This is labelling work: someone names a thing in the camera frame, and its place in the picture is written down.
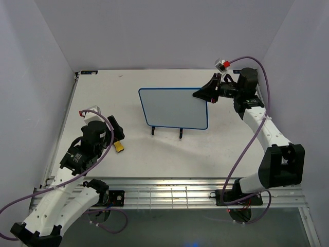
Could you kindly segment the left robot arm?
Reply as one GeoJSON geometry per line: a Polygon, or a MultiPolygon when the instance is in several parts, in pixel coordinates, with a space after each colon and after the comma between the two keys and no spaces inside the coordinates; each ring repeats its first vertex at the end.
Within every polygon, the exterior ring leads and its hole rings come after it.
{"type": "Polygon", "coordinates": [[[67,229],[90,207],[109,200],[109,186],[97,179],[85,183],[83,190],[67,202],[86,172],[102,160],[116,141],[125,138],[113,115],[103,118],[96,112],[83,112],[85,126],[60,162],[53,182],[34,211],[15,223],[10,232],[26,246],[59,246],[67,229]]]}

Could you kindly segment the yellow bone-shaped eraser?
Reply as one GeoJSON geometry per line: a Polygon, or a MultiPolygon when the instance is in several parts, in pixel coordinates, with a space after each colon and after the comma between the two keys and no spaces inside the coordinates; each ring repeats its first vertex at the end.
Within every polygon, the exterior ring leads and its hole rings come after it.
{"type": "Polygon", "coordinates": [[[120,152],[124,151],[124,146],[121,143],[121,141],[117,141],[117,142],[113,143],[113,145],[114,145],[115,150],[116,150],[117,153],[120,153],[120,152]]]}

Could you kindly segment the blue framed whiteboard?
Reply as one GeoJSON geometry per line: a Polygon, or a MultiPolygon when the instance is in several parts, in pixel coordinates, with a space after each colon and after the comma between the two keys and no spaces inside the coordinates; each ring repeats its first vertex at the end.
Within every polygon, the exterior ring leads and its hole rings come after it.
{"type": "Polygon", "coordinates": [[[198,87],[144,87],[138,90],[146,124],[150,127],[208,128],[208,105],[193,97],[198,87]]]}

